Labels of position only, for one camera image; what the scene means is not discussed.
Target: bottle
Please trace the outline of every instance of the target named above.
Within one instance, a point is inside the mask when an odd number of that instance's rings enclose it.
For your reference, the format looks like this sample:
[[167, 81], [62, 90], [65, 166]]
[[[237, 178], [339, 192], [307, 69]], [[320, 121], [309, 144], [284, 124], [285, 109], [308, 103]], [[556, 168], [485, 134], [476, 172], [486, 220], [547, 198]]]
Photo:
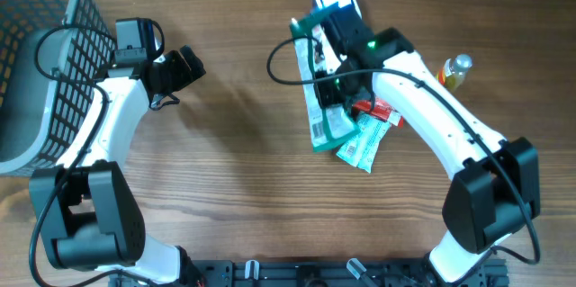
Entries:
[[468, 70], [472, 67], [472, 58], [467, 54], [461, 54], [456, 58], [449, 58], [444, 67], [436, 75], [436, 79], [449, 92], [453, 93], [464, 79]]

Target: plastic basket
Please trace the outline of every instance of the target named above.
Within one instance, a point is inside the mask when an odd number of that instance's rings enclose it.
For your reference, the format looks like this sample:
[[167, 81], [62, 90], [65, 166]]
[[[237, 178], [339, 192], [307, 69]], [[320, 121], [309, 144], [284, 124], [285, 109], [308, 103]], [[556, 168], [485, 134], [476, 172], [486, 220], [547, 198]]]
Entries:
[[[92, 103], [91, 87], [49, 81], [34, 67], [39, 38], [63, 22], [109, 32], [94, 0], [0, 0], [0, 174], [53, 166]], [[114, 48], [90, 31], [59, 31], [42, 45], [40, 65], [86, 81]]]

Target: brown wooden surface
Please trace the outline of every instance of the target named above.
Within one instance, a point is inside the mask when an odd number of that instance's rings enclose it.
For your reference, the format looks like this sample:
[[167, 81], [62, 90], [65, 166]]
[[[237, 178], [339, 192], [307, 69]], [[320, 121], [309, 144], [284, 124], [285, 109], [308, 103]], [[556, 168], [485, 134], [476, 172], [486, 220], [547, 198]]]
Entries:
[[[511, 260], [516, 286], [573, 286], [576, 279], [576, 0], [359, 0], [378, 31], [395, 26], [431, 71], [468, 52], [475, 66], [456, 94], [508, 138], [539, 149], [543, 249], [539, 266]], [[410, 126], [384, 138], [373, 173], [332, 153], [313, 154], [299, 87], [266, 75], [272, 47], [311, 0], [96, 0], [110, 26], [149, 17], [168, 49], [190, 44], [208, 75], [149, 112], [125, 175], [147, 231], [193, 259], [370, 259], [423, 256], [446, 228], [449, 181]], [[292, 48], [274, 62], [298, 77]], [[0, 178], [0, 285], [30, 286], [35, 221], [25, 178]], [[523, 230], [505, 243], [531, 256]], [[40, 269], [55, 284], [90, 274]]]

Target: red package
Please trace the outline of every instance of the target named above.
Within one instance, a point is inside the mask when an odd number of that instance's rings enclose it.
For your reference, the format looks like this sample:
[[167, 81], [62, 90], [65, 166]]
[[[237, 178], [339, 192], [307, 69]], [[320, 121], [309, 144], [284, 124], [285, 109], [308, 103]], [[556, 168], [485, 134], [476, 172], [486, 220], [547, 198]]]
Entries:
[[404, 125], [404, 118], [396, 112], [389, 103], [380, 98], [376, 98], [376, 104], [370, 112], [370, 101], [359, 101], [352, 106], [356, 111], [366, 112], [381, 121], [389, 121], [390, 124], [401, 128]]

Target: bottle cap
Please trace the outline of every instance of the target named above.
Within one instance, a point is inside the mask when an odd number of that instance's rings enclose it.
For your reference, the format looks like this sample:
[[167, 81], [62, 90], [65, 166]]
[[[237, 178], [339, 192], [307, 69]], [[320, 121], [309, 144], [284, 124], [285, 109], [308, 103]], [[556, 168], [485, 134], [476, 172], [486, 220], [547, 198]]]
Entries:
[[454, 60], [453, 68], [455, 72], [466, 72], [472, 67], [472, 58], [467, 54], [461, 54]]

